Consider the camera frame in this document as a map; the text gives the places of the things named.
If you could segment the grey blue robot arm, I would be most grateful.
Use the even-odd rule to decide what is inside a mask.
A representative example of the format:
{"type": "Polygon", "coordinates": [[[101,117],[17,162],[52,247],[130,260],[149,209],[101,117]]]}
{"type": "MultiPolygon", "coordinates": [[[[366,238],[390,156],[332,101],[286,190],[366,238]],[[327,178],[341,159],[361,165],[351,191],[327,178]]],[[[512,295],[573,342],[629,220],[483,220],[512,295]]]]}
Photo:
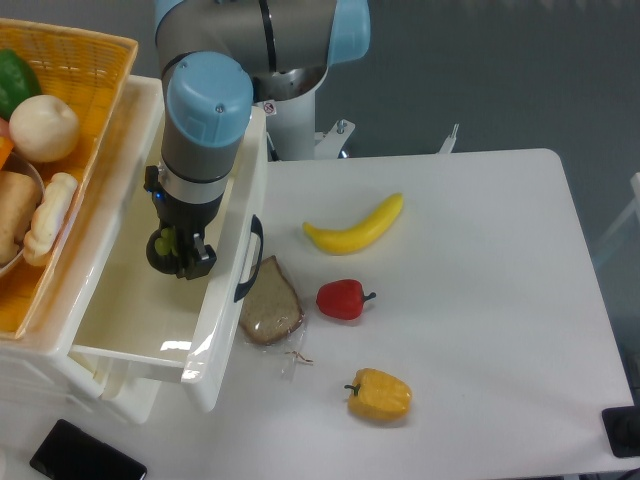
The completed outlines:
{"type": "Polygon", "coordinates": [[[364,1],[159,1],[165,105],[160,162],[146,170],[159,227],[147,244],[156,270],[205,276],[205,242],[254,108],[267,116],[275,156],[315,153],[315,92],[328,69],[370,44],[364,1]]]}

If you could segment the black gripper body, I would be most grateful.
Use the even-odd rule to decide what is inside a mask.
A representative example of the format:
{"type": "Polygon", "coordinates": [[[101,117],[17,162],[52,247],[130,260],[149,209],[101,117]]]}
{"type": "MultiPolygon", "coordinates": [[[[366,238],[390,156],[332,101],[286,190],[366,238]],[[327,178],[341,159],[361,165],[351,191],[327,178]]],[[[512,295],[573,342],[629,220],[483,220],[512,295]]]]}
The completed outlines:
{"type": "Polygon", "coordinates": [[[209,187],[209,184],[187,182],[184,189],[175,196],[161,182],[162,179],[172,179],[171,176],[167,177],[166,173],[169,173],[169,170],[161,170],[158,166],[145,168],[144,189],[151,194],[161,227],[175,227],[188,238],[198,234],[204,239],[206,227],[218,214],[223,187],[218,188],[217,182],[213,182],[213,192],[206,191],[204,201],[201,201],[199,198],[193,199],[190,191],[209,187]]]}

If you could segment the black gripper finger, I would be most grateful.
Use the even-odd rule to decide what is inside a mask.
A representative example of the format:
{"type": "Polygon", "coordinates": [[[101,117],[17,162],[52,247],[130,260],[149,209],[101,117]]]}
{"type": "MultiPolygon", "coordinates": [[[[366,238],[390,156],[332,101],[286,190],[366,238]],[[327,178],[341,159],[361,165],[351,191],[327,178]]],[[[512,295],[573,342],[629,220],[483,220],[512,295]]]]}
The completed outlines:
{"type": "Polygon", "coordinates": [[[176,276],[180,279],[195,280],[206,277],[217,260],[214,249],[205,243],[199,232],[195,232],[191,236],[179,237],[177,253],[176,276]]]}

